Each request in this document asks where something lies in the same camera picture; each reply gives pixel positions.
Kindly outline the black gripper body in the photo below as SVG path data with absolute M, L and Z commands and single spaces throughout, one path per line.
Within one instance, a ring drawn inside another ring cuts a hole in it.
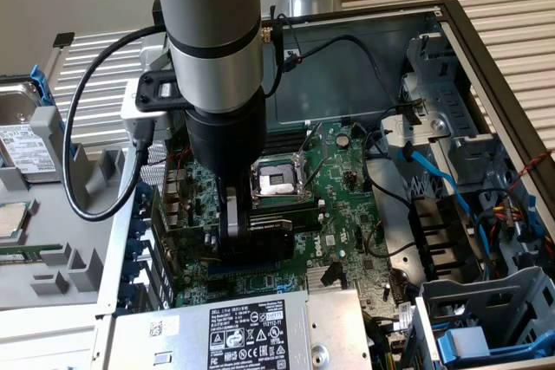
M 264 150 L 267 125 L 262 88 L 232 112 L 186 110 L 185 116 L 194 158 L 219 179 L 239 179 Z

